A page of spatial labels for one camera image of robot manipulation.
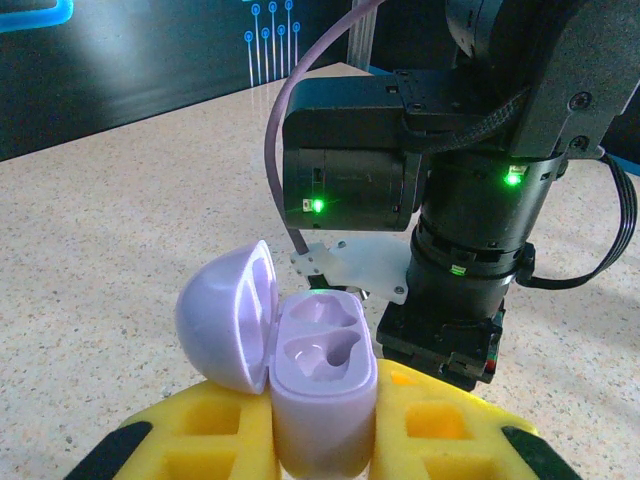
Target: robotic arm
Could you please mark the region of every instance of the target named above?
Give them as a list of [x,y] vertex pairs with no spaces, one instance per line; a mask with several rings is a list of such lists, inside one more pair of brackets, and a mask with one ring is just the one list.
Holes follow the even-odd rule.
[[[385,281],[366,278],[365,268],[342,275],[352,280],[345,285],[327,276],[332,261],[335,271],[337,261],[385,257],[391,285],[400,272],[377,332],[386,358],[465,390],[489,383],[513,280],[577,287],[623,253],[636,195],[600,142],[640,83],[639,12],[638,0],[447,0],[460,47],[450,71],[310,79],[294,88],[283,125],[290,232],[404,231],[420,211],[410,253],[383,242],[351,260],[340,257],[341,246],[310,253],[298,245],[292,257],[308,260],[299,271],[316,288]],[[527,239],[570,159],[609,165],[620,230],[593,273],[537,278]]]

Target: blue circuit graphic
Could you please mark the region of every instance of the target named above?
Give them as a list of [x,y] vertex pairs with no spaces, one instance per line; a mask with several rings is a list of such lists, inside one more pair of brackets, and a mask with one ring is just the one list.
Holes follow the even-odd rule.
[[249,81],[252,87],[261,85],[263,79],[268,83],[291,75],[291,70],[298,64],[300,22],[293,22],[293,7],[293,0],[271,0],[265,9],[259,3],[251,4],[254,31],[245,32],[243,40],[247,44]]
[[58,0],[55,7],[27,12],[0,14],[0,33],[53,27],[67,22],[73,15],[73,0]]

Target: open case lid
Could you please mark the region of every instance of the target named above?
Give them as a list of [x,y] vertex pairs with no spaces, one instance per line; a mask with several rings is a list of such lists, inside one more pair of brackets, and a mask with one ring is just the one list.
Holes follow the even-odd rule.
[[263,240],[218,257],[196,273],[176,306],[176,328],[193,366],[224,387],[262,393],[278,288]]

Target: purple cable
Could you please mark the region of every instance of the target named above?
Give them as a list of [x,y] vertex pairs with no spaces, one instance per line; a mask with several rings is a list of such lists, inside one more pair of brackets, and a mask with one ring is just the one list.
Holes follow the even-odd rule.
[[[278,208],[280,217],[286,226],[285,212],[284,212],[284,194],[282,192],[282,185],[280,185],[280,179],[278,178],[278,166],[276,163],[276,140],[278,137],[278,127],[280,126],[280,119],[284,115],[287,104],[289,103],[289,96],[293,87],[304,77],[305,73],[311,68],[311,65],[320,58],[320,55],[333,44],[342,34],[349,30],[358,20],[368,15],[372,10],[377,8],[385,0],[369,0],[365,3],[353,8],[349,13],[336,22],[329,30],[325,32],[320,39],[309,49],[309,51],[300,59],[298,65],[293,69],[291,75],[284,82],[278,97],[276,98],[271,115],[269,116],[269,122],[267,123],[267,132],[264,139],[264,164],[267,170],[267,180],[269,182],[269,188],[273,195],[273,201]],[[296,248],[296,251],[300,255],[304,255],[309,251],[304,238],[300,230],[287,229],[289,237]]]

